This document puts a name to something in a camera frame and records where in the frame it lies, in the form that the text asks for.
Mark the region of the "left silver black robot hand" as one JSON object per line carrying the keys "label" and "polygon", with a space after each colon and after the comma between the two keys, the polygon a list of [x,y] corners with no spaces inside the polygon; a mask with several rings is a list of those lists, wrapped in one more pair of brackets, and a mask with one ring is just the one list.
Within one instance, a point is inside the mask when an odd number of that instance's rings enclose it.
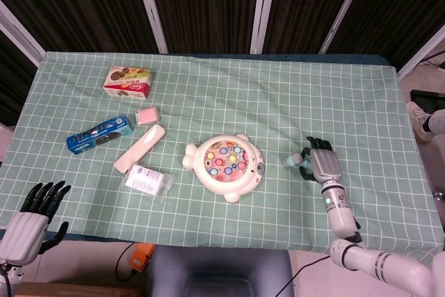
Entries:
{"label": "left silver black robot hand", "polygon": [[46,239],[48,227],[70,191],[64,181],[36,184],[26,196],[20,210],[9,222],[1,240],[1,263],[26,266],[38,255],[57,246],[65,237],[68,222],[62,223],[55,236]]}

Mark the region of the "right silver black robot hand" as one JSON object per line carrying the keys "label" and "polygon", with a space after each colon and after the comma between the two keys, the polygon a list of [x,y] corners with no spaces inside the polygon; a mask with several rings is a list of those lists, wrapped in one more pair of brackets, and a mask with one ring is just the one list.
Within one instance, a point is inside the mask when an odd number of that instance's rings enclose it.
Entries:
{"label": "right silver black robot hand", "polygon": [[311,147],[304,147],[302,163],[298,167],[303,179],[324,184],[327,181],[339,182],[342,169],[339,158],[327,140],[308,136]]}

